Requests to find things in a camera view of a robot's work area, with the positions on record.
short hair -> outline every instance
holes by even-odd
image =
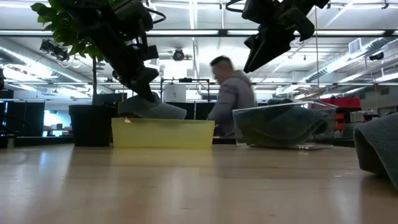
[[[234,66],[232,64],[231,59],[229,59],[229,57],[225,57],[225,56],[218,56],[217,58],[214,58],[210,62],[210,66],[215,66],[220,63],[227,65],[231,70],[234,70]]]

potted plant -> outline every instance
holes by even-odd
[[[113,6],[122,0],[108,1]],[[42,3],[31,5],[38,14],[37,22],[43,23],[45,30],[53,32],[54,42],[65,47],[71,46],[70,55],[86,58],[88,54],[93,59],[92,105],[69,106],[75,146],[108,146],[111,141],[111,118],[116,115],[116,109],[97,105],[96,63],[103,61],[104,57],[89,38],[79,37],[75,22],[57,0],[49,0],[49,4],[50,7]]]

table surface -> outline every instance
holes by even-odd
[[[0,151],[0,223],[396,223],[398,191],[355,149]]]

yellow plastic bin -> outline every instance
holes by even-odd
[[[112,118],[113,146],[211,149],[214,121]]]

gray hoodie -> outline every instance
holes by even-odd
[[[208,119],[219,124],[224,137],[230,137],[234,135],[232,110],[252,107],[254,93],[250,80],[242,71],[236,70],[221,84],[217,103]]]

